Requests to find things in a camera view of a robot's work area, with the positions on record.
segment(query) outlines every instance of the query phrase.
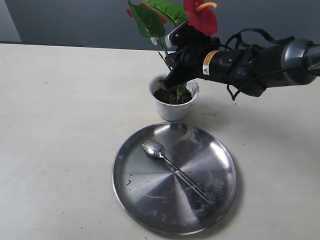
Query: round metal tray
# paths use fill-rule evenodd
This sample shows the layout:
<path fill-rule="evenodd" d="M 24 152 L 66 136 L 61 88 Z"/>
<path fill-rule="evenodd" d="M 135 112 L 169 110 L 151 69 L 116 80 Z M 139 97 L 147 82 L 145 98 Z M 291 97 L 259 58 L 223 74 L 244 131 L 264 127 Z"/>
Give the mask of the round metal tray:
<path fill-rule="evenodd" d="M 208 204 L 161 159 L 148 156 L 142 143 L 154 140 L 166 157 L 214 197 Z M 144 127 L 119 149 L 113 164 L 113 189 L 125 211 L 163 236 L 201 232 L 231 207 L 237 178 L 226 148 L 209 133 L 187 124 L 165 122 Z"/>

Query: metal spoon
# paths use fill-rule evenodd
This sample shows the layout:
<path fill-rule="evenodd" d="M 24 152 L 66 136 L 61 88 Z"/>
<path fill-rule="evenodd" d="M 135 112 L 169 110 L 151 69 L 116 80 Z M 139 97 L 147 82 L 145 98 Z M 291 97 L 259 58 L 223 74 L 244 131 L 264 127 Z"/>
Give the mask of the metal spoon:
<path fill-rule="evenodd" d="M 175 171 L 177 175 L 188 184 L 197 194 L 199 194 L 204 200 L 210 204 L 214 204 L 215 201 L 212 200 L 210 194 L 202 187 L 198 185 L 188 177 L 183 171 L 181 171 L 177 166 L 175 166 L 169 159 L 166 158 L 165 147 L 157 141 L 147 140 L 142 144 L 144 151 L 151 157 L 163 159 L 167 164 L 169 164 Z"/>

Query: red anthurium flower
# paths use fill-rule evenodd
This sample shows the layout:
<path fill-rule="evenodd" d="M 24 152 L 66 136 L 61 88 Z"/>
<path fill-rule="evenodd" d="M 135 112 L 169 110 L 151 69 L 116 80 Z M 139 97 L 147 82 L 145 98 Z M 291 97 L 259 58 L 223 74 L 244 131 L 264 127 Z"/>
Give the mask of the red anthurium flower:
<path fill-rule="evenodd" d="M 146 4 L 144 4 L 144 3 L 139 4 L 139 6 L 144 7 L 144 8 L 146 8 L 146 9 L 150 9 L 150 7 L 149 7 L 148 5 L 146 5 Z M 131 14 L 130 9 L 127 9 L 127 10 L 125 10 L 125 11 L 129 14 L 129 16 L 130 16 L 131 18 L 134 18 L 134 17 L 132 16 L 132 14 Z M 161 20 L 161 22 L 162 22 L 163 24 L 165 24 L 165 23 L 167 22 L 167 20 L 165 20 L 160 14 L 158 14 L 158 16 L 159 16 L 159 18 L 160 18 L 160 20 Z"/>
<path fill-rule="evenodd" d="M 205 35 L 212 35 L 218 30 L 216 15 L 208 7 L 217 7 L 214 2 L 204 0 L 183 0 L 183 10 L 188 15 L 188 24 Z"/>

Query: white plastic cup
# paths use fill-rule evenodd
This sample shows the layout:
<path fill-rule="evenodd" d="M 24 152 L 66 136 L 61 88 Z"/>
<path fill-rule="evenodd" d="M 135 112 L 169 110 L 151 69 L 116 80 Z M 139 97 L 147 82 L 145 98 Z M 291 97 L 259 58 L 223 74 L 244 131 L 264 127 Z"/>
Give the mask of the white plastic cup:
<path fill-rule="evenodd" d="M 199 85 L 195 80 L 188 81 L 186 88 L 191 92 L 192 99 L 183 104 L 168 104 L 159 101 L 155 98 L 155 92 L 160 88 L 159 80 L 165 78 L 167 75 L 158 75 L 149 83 L 149 92 L 154 99 L 155 108 L 158 115 L 166 121 L 176 121 L 182 119 L 190 110 L 193 102 L 199 95 Z"/>

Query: robotic arm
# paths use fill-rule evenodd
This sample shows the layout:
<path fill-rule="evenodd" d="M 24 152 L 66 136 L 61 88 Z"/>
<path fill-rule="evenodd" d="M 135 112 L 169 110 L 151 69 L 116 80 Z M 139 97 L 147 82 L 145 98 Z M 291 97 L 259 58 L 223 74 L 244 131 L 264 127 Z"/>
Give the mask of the robotic arm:
<path fill-rule="evenodd" d="M 247 44 L 243 32 L 259 33 L 274 46 Z M 232 49 L 229 43 L 234 39 Z M 223 45 L 186 21 L 165 42 L 168 48 L 177 47 L 165 58 L 172 67 L 163 81 L 167 89 L 199 78 L 226 84 L 235 100 L 239 93 L 259 97 L 267 88 L 307 85 L 320 76 L 320 45 L 293 36 L 275 40 L 260 28 L 245 28 Z M 230 85 L 238 89 L 235 94 Z"/>

